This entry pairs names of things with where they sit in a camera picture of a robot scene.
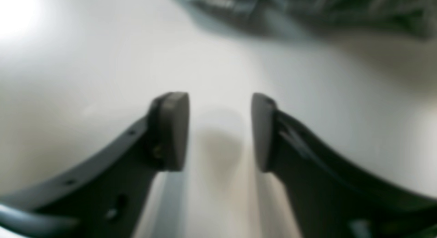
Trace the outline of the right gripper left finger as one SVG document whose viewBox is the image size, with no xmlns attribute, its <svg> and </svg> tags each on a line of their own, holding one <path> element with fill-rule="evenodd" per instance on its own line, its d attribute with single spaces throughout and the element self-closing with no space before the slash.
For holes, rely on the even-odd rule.
<svg viewBox="0 0 437 238">
<path fill-rule="evenodd" d="M 27 238 L 129 238 L 160 172 L 186 159 L 190 98 L 156 97 L 147 113 L 66 172 L 1 196 L 1 228 Z"/>
</svg>

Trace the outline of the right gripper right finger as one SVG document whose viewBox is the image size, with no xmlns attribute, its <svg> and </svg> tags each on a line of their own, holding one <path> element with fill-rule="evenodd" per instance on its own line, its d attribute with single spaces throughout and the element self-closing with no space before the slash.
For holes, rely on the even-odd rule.
<svg viewBox="0 0 437 238">
<path fill-rule="evenodd" d="M 284 185 L 303 238 L 435 238 L 436 199 L 331 149 L 262 93 L 251 98 L 256 163 Z"/>
</svg>

